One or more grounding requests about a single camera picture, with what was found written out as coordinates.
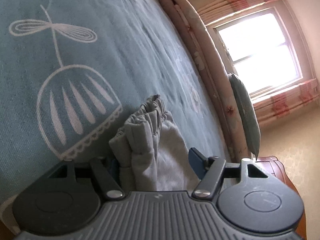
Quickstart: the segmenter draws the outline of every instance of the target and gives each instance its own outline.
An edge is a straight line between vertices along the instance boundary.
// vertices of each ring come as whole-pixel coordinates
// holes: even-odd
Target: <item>window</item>
[[[279,1],[277,4],[286,17],[288,28],[280,18],[278,7],[270,5],[208,27],[211,36],[215,36],[213,40],[227,72],[240,77],[252,98],[312,78],[309,58],[298,27],[284,3]]]

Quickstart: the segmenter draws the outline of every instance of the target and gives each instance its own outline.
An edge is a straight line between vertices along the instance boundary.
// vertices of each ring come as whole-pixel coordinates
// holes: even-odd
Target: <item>white fabric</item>
[[[199,179],[172,114],[152,96],[109,141],[124,191],[192,191]]]

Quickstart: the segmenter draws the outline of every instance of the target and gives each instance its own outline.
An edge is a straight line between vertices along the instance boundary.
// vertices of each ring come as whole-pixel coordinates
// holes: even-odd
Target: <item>gray pillow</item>
[[[237,75],[231,73],[228,77],[236,98],[248,149],[258,158],[261,134],[249,93]]]

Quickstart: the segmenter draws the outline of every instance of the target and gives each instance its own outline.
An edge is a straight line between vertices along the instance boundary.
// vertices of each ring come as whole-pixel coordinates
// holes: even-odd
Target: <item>wall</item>
[[[315,104],[306,108],[307,112],[284,117],[261,131],[259,156],[274,155],[284,164],[305,205],[307,238],[319,240],[320,108]]]
[[[287,0],[306,38],[320,80],[320,0]]]

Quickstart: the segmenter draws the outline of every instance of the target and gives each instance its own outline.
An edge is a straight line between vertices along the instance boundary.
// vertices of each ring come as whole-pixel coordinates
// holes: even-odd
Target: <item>wooden furniture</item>
[[[289,188],[293,189],[295,192],[298,192],[296,187],[293,185],[291,180],[288,178],[285,173],[285,169],[283,164],[278,160],[275,156],[269,157],[258,157],[257,165],[265,169],[267,172],[276,176],[279,180],[281,180],[284,184],[286,184]],[[306,214],[303,212],[302,218],[299,222],[299,225],[296,230],[297,234],[299,234],[303,239],[307,240],[307,229],[306,229]]]
[[[265,169],[267,172],[276,176],[283,183],[288,185],[291,189],[298,193],[296,187],[293,185],[291,180],[288,178],[285,173],[285,169],[283,164],[278,160],[275,156],[269,157],[259,157],[256,162],[257,165]],[[298,228],[296,232],[307,240],[307,230],[306,230],[306,214],[303,213],[303,216],[300,220]],[[4,226],[4,224],[0,221],[0,240],[11,240],[13,238],[13,234]]]
[[[0,221],[0,240],[11,240],[13,238],[13,233],[9,231],[8,228]]]

